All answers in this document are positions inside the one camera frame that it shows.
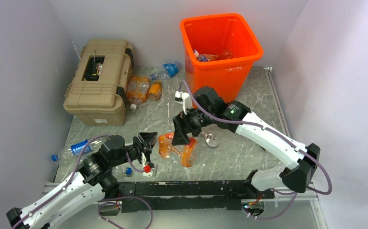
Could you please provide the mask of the crushed orange label bottle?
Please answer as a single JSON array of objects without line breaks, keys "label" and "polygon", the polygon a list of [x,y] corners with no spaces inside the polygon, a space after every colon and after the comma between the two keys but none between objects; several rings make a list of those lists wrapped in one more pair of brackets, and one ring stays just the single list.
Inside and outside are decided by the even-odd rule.
[{"label": "crushed orange label bottle", "polygon": [[197,158],[198,141],[190,137],[190,143],[187,145],[174,146],[174,133],[162,134],[158,137],[159,141],[159,155],[172,163],[181,165],[183,167],[192,167]]}]

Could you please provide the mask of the blue label crushed bottle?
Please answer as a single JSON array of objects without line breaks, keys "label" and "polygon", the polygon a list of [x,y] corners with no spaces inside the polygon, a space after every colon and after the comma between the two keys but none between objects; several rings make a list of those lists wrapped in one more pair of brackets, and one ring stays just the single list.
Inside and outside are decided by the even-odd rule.
[{"label": "blue label crushed bottle", "polygon": [[204,54],[200,54],[197,50],[193,50],[193,54],[199,62],[208,62],[208,58]]}]

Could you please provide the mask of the clear bottle orange label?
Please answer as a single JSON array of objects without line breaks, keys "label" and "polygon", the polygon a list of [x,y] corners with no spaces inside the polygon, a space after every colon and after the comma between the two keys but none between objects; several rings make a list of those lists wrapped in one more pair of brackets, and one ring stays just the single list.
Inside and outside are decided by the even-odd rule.
[{"label": "clear bottle orange label", "polygon": [[219,60],[219,55],[216,54],[205,54],[204,56],[208,62]]}]

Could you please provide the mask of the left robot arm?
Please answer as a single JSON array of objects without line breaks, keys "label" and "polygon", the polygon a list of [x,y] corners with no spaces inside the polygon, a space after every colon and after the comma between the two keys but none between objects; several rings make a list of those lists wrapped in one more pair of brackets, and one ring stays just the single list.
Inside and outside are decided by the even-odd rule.
[{"label": "left robot arm", "polygon": [[138,160],[140,172],[151,173],[150,155],[157,132],[139,132],[132,144],[120,135],[107,135],[100,148],[78,159],[72,173],[39,200],[24,208],[12,208],[6,214],[13,229],[52,229],[88,205],[120,199],[132,200],[132,189],[120,187],[112,174],[113,167]]}]

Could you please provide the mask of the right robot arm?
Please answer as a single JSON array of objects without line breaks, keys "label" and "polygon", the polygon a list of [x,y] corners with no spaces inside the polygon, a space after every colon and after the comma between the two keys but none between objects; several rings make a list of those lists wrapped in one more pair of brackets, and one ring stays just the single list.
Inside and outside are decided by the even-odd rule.
[{"label": "right robot arm", "polygon": [[175,92],[174,100],[183,110],[173,118],[172,145],[190,144],[191,134],[198,136],[203,127],[215,124],[221,129],[241,135],[255,142],[278,158],[281,166],[268,170],[254,170],[245,180],[245,193],[250,198],[276,187],[287,187],[296,193],[304,193],[317,169],[320,147],[311,143],[306,146],[295,141],[259,118],[250,108],[239,101],[226,103],[217,92],[204,86],[195,92],[197,102],[192,107],[189,93]]}]

